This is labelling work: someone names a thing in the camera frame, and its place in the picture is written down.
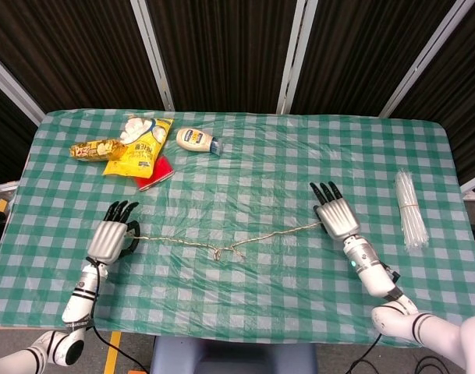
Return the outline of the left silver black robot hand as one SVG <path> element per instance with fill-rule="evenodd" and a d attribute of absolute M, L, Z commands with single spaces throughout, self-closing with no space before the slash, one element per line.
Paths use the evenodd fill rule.
<path fill-rule="evenodd" d="M 140 241 L 140 224 L 128 221 L 138 202 L 115 201 L 97 226 L 87 250 L 87 256 L 96 263 L 111 265 L 116 260 L 135 252 Z"/>

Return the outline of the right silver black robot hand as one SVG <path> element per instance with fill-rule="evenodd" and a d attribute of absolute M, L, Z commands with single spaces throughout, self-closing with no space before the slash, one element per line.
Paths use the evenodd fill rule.
<path fill-rule="evenodd" d="M 310 187 L 319 205 L 314 212 L 329 236 L 338 242 L 360 233 L 360 222 L 349 203 L 344 199 L 334 182 L 319 186 L 311 182 Z"/>

